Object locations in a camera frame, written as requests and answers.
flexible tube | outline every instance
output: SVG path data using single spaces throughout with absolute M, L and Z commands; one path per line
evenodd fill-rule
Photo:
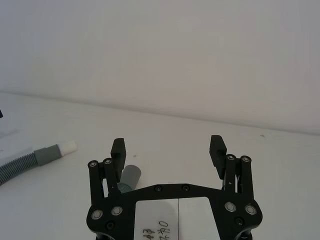
M 56 159 L 62 158 L 64 155 L 77 150 L 74 141 L 67 142 L 63 145 L 53 145 L 38 149 L 32 153 L 18 157 L 2 166 L 0 166 L 0 186 L 10 179 L 33 169 L 37 166 L 43 166 Z

white object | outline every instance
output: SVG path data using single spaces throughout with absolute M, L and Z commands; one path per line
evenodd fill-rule
M 61 156 L 73 153 L 78 149 L 77 144 L 75 141 L 67 141 L 63 144 L 58 144 Z
M 134 240 L 219 240 L 207 197 L 138 201 Z

white tabletop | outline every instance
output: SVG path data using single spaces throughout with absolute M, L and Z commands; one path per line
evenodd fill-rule
M 138 188 L 190 183 L 219 189 L 211 135 L 228 153 L 252 157 L 254 197 L 263 213 L 254 239 L 318 239 L 320 136 L 117 110 L 0 93 L 0 159 L 75 140 L 78 151 L 0 187 L 0 239 L 93 240 L 90 160 L 124 138 L 126 165 L 141 168 Z

gray cylinder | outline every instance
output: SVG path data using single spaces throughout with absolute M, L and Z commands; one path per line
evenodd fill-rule
M 141 170 L 135 165 L 126 166 L 121 175 L 118 188 L 121 193 L 127 193 L 136 189 L 141 176 Z

gray plastic tube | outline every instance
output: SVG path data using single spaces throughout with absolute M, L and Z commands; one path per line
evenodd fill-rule
M 65 154 L 71 153 L 77 149 L 74 141 L 63 145 L 53 145 L 35 150 L 32 153 L 18 157 L 2 166 L 0 166 L 0 186 L 10 179 L 33 169 L 37 166 L 43 166 L 56 159 L 60 159 Z
M 135 165 L 126 166 L 121 175 L 118 188 L 121 193 L 127 193 L 136 189 L 141 176 L 141 170 Z

